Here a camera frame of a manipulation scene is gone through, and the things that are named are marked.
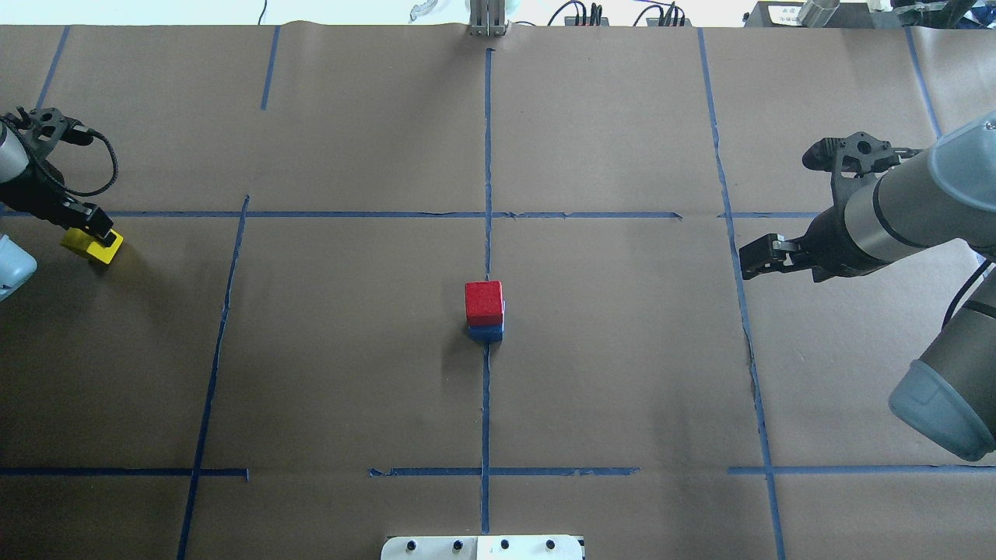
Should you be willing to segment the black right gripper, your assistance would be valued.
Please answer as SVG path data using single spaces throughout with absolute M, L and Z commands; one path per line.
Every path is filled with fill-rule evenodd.
M 801 238 L 786 239 L 782 234 L 768 233 L 741 247 L 738 256 L 744 281 L 769 273 L 810 269 L 814 282 L 825 282 L 869 275 L 892 263 L 858 247 L 844 224 L 844 210 L 836 206 L 815 217 Z

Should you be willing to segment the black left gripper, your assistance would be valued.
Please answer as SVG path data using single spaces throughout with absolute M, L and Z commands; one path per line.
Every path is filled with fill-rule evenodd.
M 28 160 L 8 159 L 1 163 L 1 202 L 15 212 L 27 212 L 37 219 L 50 221 L 75 235 L 95 237 L 104 246 L 110 245 L 110 231 L 114 223 L 100 206 L 78 202 L 54 178 L 59 173 L 50 171 L 49 178 L 43 170 L 49 164 L 37 166 Z

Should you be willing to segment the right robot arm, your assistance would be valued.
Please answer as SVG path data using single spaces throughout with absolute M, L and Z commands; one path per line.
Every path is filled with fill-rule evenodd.
M 994 457 L 994 113 L 901 148 L 865 131 L 825 137 L 801 157 L 828 173 L 831 205 L 799 236 L 738 248 L 744 280 L 809 273 L 815 283 L 892 271 L 914 293 L 950 289 L 936 335 L 887 398 L 901 422 L 965 462 Z

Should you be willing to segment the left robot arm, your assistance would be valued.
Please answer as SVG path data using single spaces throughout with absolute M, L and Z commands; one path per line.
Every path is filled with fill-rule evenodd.
M 87 146 L 95 141 L 109 152 L 111 177 L 92 191 L 71 189 L 47 156 L 61 142 Z M 109 138 L 77 118 L 65 117 L 53 107 L 40 113 L 21 110 L 18 116 L 2 116 L 2 205 L 63 228 L 64 248 L 100 264 L 113 261 L 124 237 L 114 230 L 113 219 L 89 198 L 113 187 L 119 173 L 120 163 Z

